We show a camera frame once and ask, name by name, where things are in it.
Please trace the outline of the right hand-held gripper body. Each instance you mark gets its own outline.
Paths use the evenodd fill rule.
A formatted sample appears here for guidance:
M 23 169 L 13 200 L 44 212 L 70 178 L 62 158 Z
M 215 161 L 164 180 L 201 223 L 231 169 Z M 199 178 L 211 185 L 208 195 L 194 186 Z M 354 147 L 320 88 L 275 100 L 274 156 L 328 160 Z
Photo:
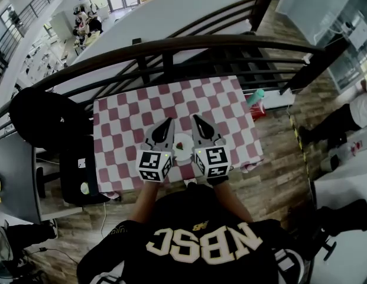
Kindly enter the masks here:
M 193 158 L 205 178 L 226 176 L 230 171 L 230 150 L 225 140 L 195 141 Z

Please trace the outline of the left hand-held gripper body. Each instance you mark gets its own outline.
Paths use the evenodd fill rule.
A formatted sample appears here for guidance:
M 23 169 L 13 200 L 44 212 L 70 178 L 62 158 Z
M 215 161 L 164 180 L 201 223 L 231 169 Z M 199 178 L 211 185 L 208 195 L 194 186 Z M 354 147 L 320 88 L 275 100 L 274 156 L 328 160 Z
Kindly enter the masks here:
M 173 149 L 137 150 L 136 171 L 144 181 L 164 182 L 173 167 Z

